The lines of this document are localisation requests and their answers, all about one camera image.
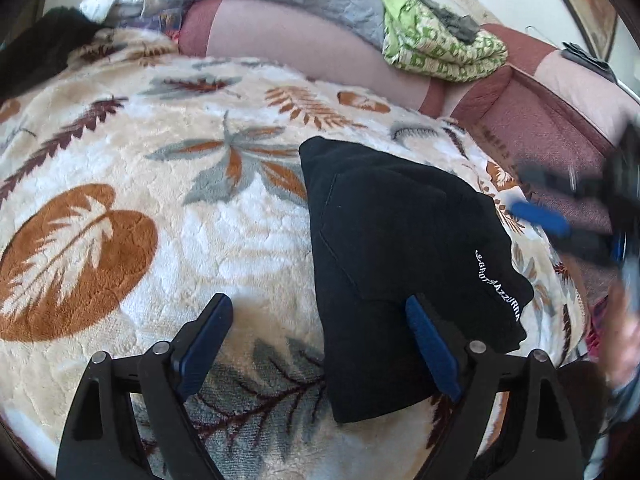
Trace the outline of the black clothes pile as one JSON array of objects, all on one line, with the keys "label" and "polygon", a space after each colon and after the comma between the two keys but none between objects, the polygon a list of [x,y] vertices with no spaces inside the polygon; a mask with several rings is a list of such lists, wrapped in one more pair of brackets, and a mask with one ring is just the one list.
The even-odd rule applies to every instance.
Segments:
[{"label": "black clothes pile", "polygon": [[75,8],[44,14],[1,51],[1,103],[61,73],[70,52],[90,44],[101,28]]}]

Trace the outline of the grey cloth on sofa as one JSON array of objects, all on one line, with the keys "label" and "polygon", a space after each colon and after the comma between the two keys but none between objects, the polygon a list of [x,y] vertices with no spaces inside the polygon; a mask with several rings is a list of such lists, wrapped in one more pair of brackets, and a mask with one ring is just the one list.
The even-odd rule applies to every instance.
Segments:
[{"label": "grey cloth on sofa", "polygon": [[564,42],[561,55],[563,58],[585,67],[587,70],[591,70],[609,82],[616,84],[617,78],[611,66],[609,66],[607,62],[585,51],[582,47],[579,47],[578,44]]}]

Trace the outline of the leaf pattern fleece blanket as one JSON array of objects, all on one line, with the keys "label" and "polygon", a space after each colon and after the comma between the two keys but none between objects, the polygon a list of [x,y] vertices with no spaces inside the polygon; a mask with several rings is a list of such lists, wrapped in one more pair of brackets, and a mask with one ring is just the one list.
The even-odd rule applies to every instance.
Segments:
[{"label": "leaf pattern fleece blanket", "polygon": [[506,213],[508,166],[449,120],[257,58],[187,58],[155,32],[99,32],[1,110],[1,420],[42,474],[90,356],[169,339],[216,292],[234,323],[186,404],[229,479],[408,479],[447,417],[425,400],[334,422],[306,188],[312,136],[455,174],[490,198],[533,286],[521,352],[575,353],[580,285]]}]

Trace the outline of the green patterned folded quilt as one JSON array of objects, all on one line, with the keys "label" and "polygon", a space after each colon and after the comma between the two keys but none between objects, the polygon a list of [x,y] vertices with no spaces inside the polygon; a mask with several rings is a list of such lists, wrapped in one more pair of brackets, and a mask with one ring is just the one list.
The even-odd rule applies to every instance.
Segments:
[{"label": "green patterned folded quilt", "polygon": [[451,82],[471,82],[495,73],[509,51],[480,28],[472,44],[452,36],[420,0],[382,0],[385,61],[409,73]]}]

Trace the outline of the dark grey cloth on quilt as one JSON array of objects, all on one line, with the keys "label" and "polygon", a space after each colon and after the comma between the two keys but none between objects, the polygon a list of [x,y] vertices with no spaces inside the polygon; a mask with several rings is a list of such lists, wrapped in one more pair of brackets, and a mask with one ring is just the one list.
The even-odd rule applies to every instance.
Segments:
[{"label": "dark grey cloth on quilt", "polygon": [[464,44],[472,44],[475,41],[480,32],[480,25],[477,24],[477,21],[472,16],[455,14],[433,0],[420,1],[433,12],[436,18],[457,40]]}]

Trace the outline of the black pants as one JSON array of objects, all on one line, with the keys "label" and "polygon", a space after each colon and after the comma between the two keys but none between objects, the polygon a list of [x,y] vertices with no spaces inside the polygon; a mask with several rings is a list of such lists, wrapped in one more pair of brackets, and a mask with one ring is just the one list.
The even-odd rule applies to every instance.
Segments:
[{"label": "black pants", "polygon": [[532,301],[492,200],[462,179],[364,145],[315,136],[299,149],[308,195],[324,374],[341,424],[436,392],[410,330],[423,294],[465,337],[502,353]]}]

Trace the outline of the pink sofa backrest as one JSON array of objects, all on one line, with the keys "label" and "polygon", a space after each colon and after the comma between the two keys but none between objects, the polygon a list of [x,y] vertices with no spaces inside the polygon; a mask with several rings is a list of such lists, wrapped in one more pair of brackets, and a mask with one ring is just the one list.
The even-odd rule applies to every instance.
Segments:
[{"label": "pink sofa backrest", "polygon": [[446,119],[440,135],[471,139],[488,171],[514,191],[534,184],[558,196],[551,209],[519,200],[514,211],[441,214],[448,235],[477,234],[505,252],[514,223],[535,219],[555,247],[599,269],[639,279],[639,130],[630,99],[553,49],[500,25],[481,29],[488,58],[461,65],[457,39],[438,21],[384,27],[381,49],[314,14],[266,0],[203,0],[186,14],[180,50],[197,58],[263,58],[342,84],[341,101],[378,112],[388,103]]}]

